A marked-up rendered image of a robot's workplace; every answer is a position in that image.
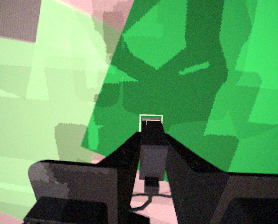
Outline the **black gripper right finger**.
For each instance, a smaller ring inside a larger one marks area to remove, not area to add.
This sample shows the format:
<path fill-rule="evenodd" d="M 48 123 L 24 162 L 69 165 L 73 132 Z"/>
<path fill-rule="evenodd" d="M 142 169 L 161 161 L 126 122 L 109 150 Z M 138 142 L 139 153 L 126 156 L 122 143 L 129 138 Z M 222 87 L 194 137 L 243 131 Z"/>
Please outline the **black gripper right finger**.
<path fill-rule="evenodd" d="M 278 199 L 278 174 L 220 170 L 165 135 L 166 173 L 178 224 L 219 224 L 236 197 Z"/>

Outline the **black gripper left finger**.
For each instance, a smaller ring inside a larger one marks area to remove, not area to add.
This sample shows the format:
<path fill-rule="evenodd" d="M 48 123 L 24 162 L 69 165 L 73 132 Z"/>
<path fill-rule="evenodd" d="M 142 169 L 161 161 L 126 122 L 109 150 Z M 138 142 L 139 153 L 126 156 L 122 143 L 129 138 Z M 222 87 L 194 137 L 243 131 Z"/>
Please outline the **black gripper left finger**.
<path fill-rule="evenodd" d="M 40 196 L 102 202 L 108 224 L 126 224 L 141 147 L 141 132 L 96 163 L 39 160 L 28 168 L 36 201 Z"/>

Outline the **green circuit board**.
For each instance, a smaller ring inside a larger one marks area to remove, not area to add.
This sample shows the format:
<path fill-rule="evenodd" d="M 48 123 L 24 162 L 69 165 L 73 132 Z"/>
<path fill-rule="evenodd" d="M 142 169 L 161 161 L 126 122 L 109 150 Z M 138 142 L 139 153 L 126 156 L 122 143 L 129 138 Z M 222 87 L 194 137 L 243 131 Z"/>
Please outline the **green circuit board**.
<path fill-rule="evenodd" d="M 81 147 L 161 121 L 226 172 L 278 174 L 278 0 L 134 0 Z"/>

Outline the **black square panel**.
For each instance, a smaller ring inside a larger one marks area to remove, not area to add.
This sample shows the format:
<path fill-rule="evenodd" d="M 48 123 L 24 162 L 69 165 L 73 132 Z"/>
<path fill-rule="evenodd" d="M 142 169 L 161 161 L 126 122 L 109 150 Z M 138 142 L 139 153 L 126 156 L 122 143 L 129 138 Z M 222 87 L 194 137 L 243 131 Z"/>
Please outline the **black square panel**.
<path fill-rule="evenodd" d="M 129 211 L 126 224 L 150 224 L 150 218 Z"/>

